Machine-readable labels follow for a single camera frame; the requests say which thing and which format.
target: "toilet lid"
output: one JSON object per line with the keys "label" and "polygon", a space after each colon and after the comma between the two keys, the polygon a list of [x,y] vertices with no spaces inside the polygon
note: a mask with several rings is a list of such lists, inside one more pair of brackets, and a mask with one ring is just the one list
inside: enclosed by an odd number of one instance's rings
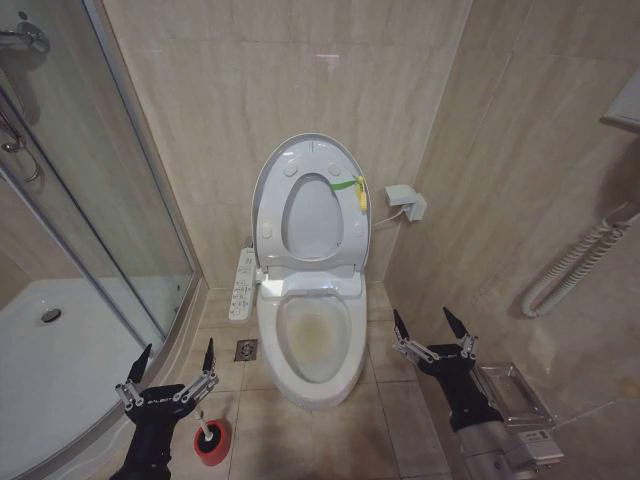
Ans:
{"label": "toilet lid", "polygon": [[258,266],[292,270],[364,267],[370,202],[360,209],[352,185],[362,170],[349,151],[321,134],[297,135],[262,168],[253,195],[253,244]]}

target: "power cord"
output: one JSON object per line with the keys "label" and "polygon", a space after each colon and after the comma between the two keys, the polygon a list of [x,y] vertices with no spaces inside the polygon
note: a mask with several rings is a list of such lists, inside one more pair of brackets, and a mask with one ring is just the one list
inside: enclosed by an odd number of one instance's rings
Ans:
{"label": "power cord", "polygon": [[385,218],[384,220],[380,220],[379,222],[374,223],[373,224],[373,228],[378,228],[383,223],[387,223],[387,222],[390,222],[391,220],[393,220],[395,218],[398,218],[400,215],[402,215],[407,210],[408,210],[408,207],[406,205],[401,206],[400,210],[398,210],[396,213],[391,215],[389,218]]}

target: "red toilet brush holder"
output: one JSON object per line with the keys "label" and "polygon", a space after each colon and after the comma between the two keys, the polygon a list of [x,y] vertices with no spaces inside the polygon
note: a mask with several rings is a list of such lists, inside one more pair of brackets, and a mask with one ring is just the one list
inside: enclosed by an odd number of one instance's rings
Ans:
{"label": "red toilet brush holder", "polygon": [[202,463],[213,467],[222,462],[229,453],[231,432],[219,420],[209,420],[207,426],[213,437],[207,441],[202,428],[199,428],[193,438],[193,449]]}

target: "faucet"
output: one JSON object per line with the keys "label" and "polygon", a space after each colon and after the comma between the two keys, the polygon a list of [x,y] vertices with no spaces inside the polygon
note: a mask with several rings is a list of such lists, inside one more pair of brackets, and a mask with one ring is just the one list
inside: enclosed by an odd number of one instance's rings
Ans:
{"label": "faucet", "polygon": [[24,45],[39,53],[51,48],[47,35],[30,22],[20,22],[15,30],[0,29],[0,48]]}

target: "tile floor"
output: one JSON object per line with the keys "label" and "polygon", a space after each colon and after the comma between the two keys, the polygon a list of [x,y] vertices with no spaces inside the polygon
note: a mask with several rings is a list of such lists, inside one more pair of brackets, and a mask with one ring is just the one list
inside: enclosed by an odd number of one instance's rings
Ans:
{"label": "tile floor", "polygon": [[[176,479],[450,479],[440,442],[409,363],[391,348],[393,315],[381,283],[368,285],[368,350],[353,392],[336,408],[309,412],[275,388],[260,346],[254,362],[234,363],[236,341],[259,338],[254,317],[247,325],[227,320],[228,290],[211,290],[180,381],[202,367],[209,337],[220,383],[202,402],[207,418],[224,418],[233,429],[223,463],[205,467],[192,450],[195,420],[180,422],[169,468]],[[124,449],[93,479],[109,478]]]}

